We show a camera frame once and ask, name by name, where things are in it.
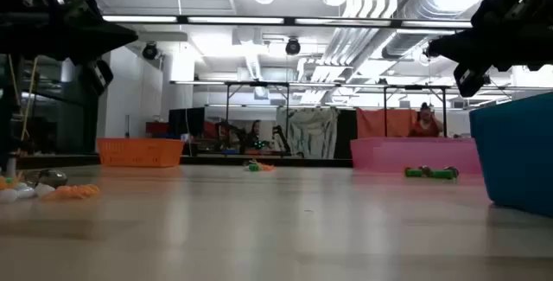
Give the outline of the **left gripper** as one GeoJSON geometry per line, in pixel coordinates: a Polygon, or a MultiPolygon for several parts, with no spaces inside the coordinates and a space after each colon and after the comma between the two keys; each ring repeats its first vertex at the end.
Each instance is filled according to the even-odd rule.
{"type": "Polygon", "coordinates": [[[66,0],[47,10],[0,13],[0,53],[25,56],[46,55],[86,65],[86,77],[96,95],[113,81],[103,54],[138,39],[137,32],[107,22],[95,0],[66,0]]]}

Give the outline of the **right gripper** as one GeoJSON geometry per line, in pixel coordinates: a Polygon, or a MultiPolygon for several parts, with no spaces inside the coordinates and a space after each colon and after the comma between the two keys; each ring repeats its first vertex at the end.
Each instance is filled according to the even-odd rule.
{"type": "Polygon", "coordinates": [[[429,58],[458,63],[454,79],[463,98],[474,96],[496,67],[553,65],[553,0],[482,0],[471,29],[431,40],[429,58]]]}

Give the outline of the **orange plastic basket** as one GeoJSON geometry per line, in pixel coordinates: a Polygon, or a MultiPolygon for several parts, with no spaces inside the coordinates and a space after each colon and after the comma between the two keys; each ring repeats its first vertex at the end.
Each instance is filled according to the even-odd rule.
{"type": "Polygon", "coordinates": [[[178,166],[184,142],[166,138],[98,138],[100,162],[111,167],[178,166]]]}

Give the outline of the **person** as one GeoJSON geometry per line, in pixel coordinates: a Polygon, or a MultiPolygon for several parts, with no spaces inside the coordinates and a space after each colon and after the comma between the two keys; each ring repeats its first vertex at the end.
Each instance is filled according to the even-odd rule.
{"type": "Polygon", "coordinates": [[[261,150],[264,147],[264,141],[259,138],[260,120],[255,120],[251,125],[251,130],[246,137],[246,148],[250,150],[261,150]]]}
{"type": "Polygon", "coordinates": [[[443,131],[443,123],[436,118],[431,107],[423,102],[417,114],[416,122],[410,127],[408,136],[439,137],[443,131]]]}

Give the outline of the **red box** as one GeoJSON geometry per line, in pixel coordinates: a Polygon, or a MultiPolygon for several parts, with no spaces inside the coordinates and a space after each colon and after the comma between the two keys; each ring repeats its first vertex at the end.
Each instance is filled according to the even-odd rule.
{"type": "Polygon", "coordinates": [[[145,132],[153,136],[161,136],[168,133],[169,124],[165,122],[147,122],[145,124],[145,132]]]}

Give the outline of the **teal plastic bin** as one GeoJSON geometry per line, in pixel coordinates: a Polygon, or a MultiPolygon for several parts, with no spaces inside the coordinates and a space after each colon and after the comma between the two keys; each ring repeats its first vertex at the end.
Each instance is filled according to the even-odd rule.
{"type": "Polygon", "coordinates": [[[553,93],[469,113],[488,197],[553,218],[553,93]]]}

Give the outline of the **pink plastic bin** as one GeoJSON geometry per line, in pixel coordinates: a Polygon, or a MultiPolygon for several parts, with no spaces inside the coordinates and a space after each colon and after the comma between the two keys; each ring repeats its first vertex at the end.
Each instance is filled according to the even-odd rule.
{"type": "Polygon", "coordinates": [[[353,167],[376,173],[401,173],[405,168],[456,167],[464,175],[482,169],[472,138],[368,137],[350,142],[353,167]]]}

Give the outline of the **orange cloth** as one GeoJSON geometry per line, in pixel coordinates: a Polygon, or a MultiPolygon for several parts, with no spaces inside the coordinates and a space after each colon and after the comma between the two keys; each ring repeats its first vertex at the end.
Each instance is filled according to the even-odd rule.
{"type": "Polygon", "coordinates": [[[357,109],[357,136],[358,138],[407,137],[416,119],[415,110],[357,109]]]}

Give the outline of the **black monitor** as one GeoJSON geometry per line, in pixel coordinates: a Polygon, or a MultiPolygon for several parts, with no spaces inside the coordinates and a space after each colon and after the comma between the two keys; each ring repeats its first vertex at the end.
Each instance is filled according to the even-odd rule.
{"type": "Polygon", "coordinates": [[[168,115],[168,132],[174,136],[191,134],[197,137],[203,133],[204,122],[204,107],[170,110],[168,115]]]}

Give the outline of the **silver metal cylinder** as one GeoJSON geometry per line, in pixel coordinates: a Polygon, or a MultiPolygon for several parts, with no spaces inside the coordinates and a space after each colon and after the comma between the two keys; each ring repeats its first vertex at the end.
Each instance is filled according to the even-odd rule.
{"type": "Polygon", "coordinates": [[[4,168],[4,176],[7,178],[15,178],[16,177],[16,162],[17,162],[17,155],[16,154],[8,154],[5,168],[4,168]]]}

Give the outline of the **black curtain panel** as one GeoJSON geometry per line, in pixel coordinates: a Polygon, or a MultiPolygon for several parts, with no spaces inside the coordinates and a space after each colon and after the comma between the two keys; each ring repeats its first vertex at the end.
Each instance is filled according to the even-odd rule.
{"type": "Polygon", "coordinates": [[[335,159],[351,159],[351,141],[357,138],[357,113],[353,110],[340,110],[337,118],[335,159]]]}

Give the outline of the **white patterned drape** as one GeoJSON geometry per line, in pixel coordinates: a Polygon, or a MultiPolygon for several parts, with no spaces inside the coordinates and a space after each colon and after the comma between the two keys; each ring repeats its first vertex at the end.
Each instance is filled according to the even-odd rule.
{"type": "MultiPolygon", "coordinates": [[[[288,144],[293,154],[307,159],[331,159],[336,144],[336,109],[290,109],[288,144]]],[[[285,126],[285,109],[276,111],[276,121],[285,126]]]]}

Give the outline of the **LED light bar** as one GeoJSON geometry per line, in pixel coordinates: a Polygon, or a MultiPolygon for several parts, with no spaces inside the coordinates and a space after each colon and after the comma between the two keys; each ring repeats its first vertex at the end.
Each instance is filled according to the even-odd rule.
{"type": "Polygon", "coordinates": [[[104,15],[108,22],[125,24],[225,25],[225,26],[284,26],[369,29],[470,29],[463,20],[412,20],[386,18],[294,17],[294,16],[133,16],[104,15]]]}

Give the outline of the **black metal stand frame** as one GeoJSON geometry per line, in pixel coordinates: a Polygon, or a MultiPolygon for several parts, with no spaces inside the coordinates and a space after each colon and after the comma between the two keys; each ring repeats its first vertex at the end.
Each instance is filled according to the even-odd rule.
{"type": "Polygon", "coordinates": [[[222,126],[226,129],[226,142],[229,144],[231,142],[232,131],[235,131],[237,134],[240,133],[240,130],[229,123],[229,108],[230,108],[230,99],[232,97],[231,87],[238,86],[238,89],[242,86],[250,87],[263,87],[265,89],[275,88],[277,91],[281,92],[281,88],[286,89],[286,93],[282,93],[282,96],[285,99],[286,106],[285,108],[285,126],[280,127],[278,135],[280,136],[280,142],[283,144],[284,151],[280,151],[279,154],[281,157],[291,156],[291,148],[288,144],[289,138],[289,97],[290,97],[290,83],[289,82],[279,82],[279,81],[261,81],[261,80],[246,80],[246,81],[224,81],[223,85],[226,87],[226,115],[225,119],[222,122],[222,126]]]}
{"type": "Polygon", "coordinates": [[[384,126],[385,126],[385,136],[388,136],[388,94],[387,91],[389,89],[396,89],[396,90],[405,90],[405,91],[422,91],[422,90],[429,90],[431,93],[434,92],[434,90],[440,90],[442,92],[441,95],[437,95],[437,98],[442,102],[442,123],[443,123],[443,136],[448,136],[448,121],[447,121],[447,107],[446,107],[446,94],[447,90],[449,89],[449,86],[428,86],[428,85],[383,85],[383,95],[384,95],[384,126]]]}

